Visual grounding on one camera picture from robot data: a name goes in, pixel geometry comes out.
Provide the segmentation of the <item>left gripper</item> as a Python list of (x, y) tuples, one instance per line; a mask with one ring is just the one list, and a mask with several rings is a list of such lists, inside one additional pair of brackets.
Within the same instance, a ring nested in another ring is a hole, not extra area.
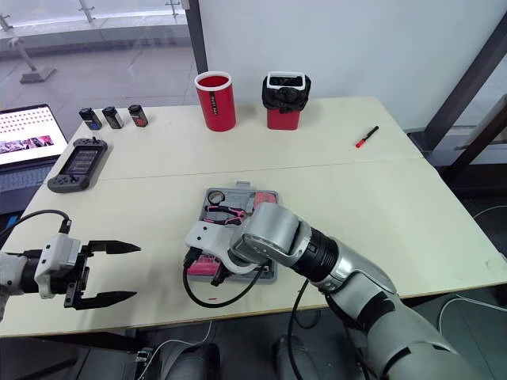
[(92, 298), (83, 298), (90, 269), (87, 261), (95, 252), (103, 252), (108, 255), (139, 252), (141, 248), (132, 243), (117, 240), (89, 241), (82, 247), (78, 254), (74, 268), (69, 271), (65, 278), (66, 294), (65, 308), (76, 310), (100, 309), (115, 305), (136, 295), (135, 291), (110, 291), (98, 293)]

